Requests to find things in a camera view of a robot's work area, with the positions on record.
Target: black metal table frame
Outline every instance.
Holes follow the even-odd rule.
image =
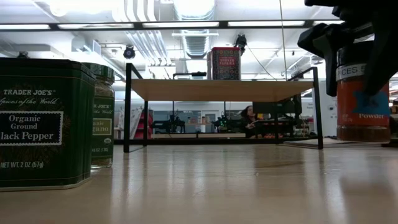
[[[322,119],[321,119],[321,108],[320,108],[320,93],[319,93],[319,79],[318,79],[318,68],[311,67],[296,76],[292,77],[289,81],[297,81],[302,78],[307,72],[313,72],[313,97],[315,98],[315,119],[317,122],[317,134],[318,136],[318,148],[323,149],[323,133],[322,133]],[[114,141],[115,144],[122,144],[124,152],[133,152],[148,145],[189,145],[189,144],[282,144],[285,141],[299,141],[303,138],[283,138],[279,139],[278,133],[278,115],[275,118],[275,138],[274,139],[148,139],[148,101],[144,100],[144,136],[143,139],[130,139],[130,115],[131,115],[131,83],[132,72],[142,79],[141,75],[132,63],[126,64],[126,95],[124,100],[124,139],[117,139]],[[130,149],[130,145],[142,145],[142,147]]]

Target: person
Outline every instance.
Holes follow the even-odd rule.
[[[246,138],[262,138],[265,135],[265,129],[263,125],[256,125],[258,121],[257,114],[253,113],[253,106],[247,106],[241,112],[242,116],[242,129],[246,134]]]

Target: dark hair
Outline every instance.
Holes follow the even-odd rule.
[[[241,112],[242,118],[248,118],[248,109],[249,109],[249,107],[251,107],[251,105],[247,106],[245,109],[242,110],[242,112]]]

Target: jar lid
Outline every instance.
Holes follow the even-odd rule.
[[[373,41],[349,44],[337,51],[337,66],[366,63],[373,49]]]
[[[83,65],[89,68],[96,77],[105,78],[110,82],[114,83],[115,71],[112,68],[97,63],[83,63]]]

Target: red box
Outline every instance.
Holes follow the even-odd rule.
[[[239,47],[214,47],[209,52],[207,60],[208,79],[241,79],[241,49]]]

